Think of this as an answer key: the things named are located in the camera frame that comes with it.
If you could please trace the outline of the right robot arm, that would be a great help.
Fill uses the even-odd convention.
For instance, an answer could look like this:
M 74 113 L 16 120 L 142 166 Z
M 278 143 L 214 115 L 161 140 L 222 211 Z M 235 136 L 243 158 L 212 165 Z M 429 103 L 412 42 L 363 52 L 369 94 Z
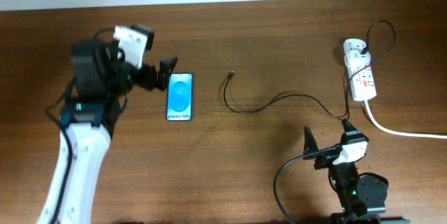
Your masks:
M 316 170 L 328 169 L 328 178 L 342 206 L 330 217 L 332 223 L 380 223 L 386 211 L 389 182 L 371 173 L 360 174 L 356 162 L 364 158 L 369 138 L 348 120 L 342 120 L 344 133 L 338 144 L 319 149 L 308 126 L 304 127 L 305 159 L 314 160 Z

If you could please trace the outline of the blue screen Galaxy smartphone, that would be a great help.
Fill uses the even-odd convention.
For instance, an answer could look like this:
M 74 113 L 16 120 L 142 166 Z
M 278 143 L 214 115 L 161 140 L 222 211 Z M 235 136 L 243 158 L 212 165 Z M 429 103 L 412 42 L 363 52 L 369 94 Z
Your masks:
M 193 75 L 173 73 L 168 85 L 166 119 L 168 121 L 190 121 L 192 119 Z

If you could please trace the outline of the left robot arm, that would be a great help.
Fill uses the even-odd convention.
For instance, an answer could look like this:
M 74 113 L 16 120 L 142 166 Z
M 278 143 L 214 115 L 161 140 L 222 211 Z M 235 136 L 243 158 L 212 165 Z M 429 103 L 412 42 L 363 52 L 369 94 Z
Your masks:
M 177 58 L 160 67 L 130 64 L 117 41 L 83 40 L 71 49 L 73 79 L 45 108 L 60 130 L 59 155 L 38 223 L 90 223 L 96 185 L 115 124 L 134 86 L 167 89 Z

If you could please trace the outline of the white USB charger plug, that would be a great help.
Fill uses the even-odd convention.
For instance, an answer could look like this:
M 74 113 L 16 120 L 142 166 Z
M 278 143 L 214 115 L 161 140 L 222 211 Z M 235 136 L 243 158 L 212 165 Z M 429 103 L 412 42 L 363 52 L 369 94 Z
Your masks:
M 361 54 L 359 50 L 350 50 L 344 56 L 344 62 L 348 68 L 366 66 L 370 61 L 370 53 Z

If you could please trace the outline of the white power strip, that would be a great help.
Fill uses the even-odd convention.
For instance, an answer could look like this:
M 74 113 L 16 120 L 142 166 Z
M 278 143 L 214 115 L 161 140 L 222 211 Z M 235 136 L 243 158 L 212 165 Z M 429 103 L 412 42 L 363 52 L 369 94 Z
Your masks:
M 350 50 L 362 50 L 365 48 L 366 43 L 363 40 L 350 38 L 344 41 L 344 56 Z M 364 101 L 373 99 L 376 96 L 376 87 L 374 83 L 374 77 L 370 67 L 359 66 L 355 68 L 348 68 L 350 87 L 355 101 Z

